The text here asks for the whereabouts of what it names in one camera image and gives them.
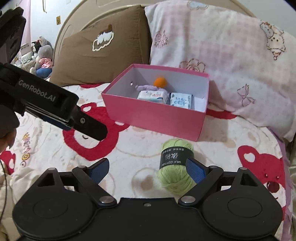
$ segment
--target human hand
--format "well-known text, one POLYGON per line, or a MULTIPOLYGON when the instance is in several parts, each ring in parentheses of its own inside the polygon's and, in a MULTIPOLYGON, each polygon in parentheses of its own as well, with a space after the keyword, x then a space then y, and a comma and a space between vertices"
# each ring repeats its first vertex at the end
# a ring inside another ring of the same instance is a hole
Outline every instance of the human hand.
POLYGON ((17 134, 17 130, 14 129, 12 132, 6 134, 4 137, 0 138, 0 153, 5 151, 9 146, 11 148, 15 142, 15 137, 17 134))

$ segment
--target black device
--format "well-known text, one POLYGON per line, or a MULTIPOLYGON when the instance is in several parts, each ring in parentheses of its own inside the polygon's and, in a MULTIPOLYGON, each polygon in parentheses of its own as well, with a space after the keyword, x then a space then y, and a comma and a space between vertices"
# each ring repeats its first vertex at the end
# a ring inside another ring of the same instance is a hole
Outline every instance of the black device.
POLYGON ((197 185, 178 203, 121 198, 117 204, 98 185, 109 171, 108 159, 72 172, 49 168, 14 207, 19 241, 276 241, 281 206, 248 169, 224 172, 195 159, 187 159, 186 169, 197 185), (225 185, 231 188, 221 191, 225 185))
POLYGON ((107 127, 81 111, 77 95, 10 64, 20 49, 26 22, 22 13, 17 7, 0 17, 0 138, 19 125, 16 117, 6 115, 27 111, 62 129, 73 128, 99 141, 105 139, 107 127))

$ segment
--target orange ball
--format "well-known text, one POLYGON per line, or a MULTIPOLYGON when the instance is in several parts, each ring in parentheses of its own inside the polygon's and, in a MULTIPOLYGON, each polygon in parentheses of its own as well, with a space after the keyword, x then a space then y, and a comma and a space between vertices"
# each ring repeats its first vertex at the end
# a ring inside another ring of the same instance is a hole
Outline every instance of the orange ball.
POLYGON ((164 88, 167 85, 167 81, 164 77, 158 77, 153 83, 158 88, 164 88))

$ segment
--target wall switch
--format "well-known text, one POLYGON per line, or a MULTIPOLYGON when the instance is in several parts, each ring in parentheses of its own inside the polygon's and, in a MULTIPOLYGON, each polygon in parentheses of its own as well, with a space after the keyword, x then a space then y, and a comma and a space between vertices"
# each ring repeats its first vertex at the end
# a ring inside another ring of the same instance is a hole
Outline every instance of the wall switch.
POLYGON ((61 16, 57 16, 57 25, 61 24, 61 16))

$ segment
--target headboard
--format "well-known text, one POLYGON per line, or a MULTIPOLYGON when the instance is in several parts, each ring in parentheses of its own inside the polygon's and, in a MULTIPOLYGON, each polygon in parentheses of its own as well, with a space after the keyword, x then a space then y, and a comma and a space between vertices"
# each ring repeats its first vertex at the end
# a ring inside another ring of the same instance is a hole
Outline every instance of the headboard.
MULTIPOLYGON (((108 15, 122 11, 130 6, 140 4, 145 7, 159 1, 160 0, 82 0, 69 14, 60 29, 54 47, 53 61, 59 56, 65 38, 87 28, 108 15)), ((254 17, 254 14, 236 0, 201 0, 200 2, 225 7, 254 17)))

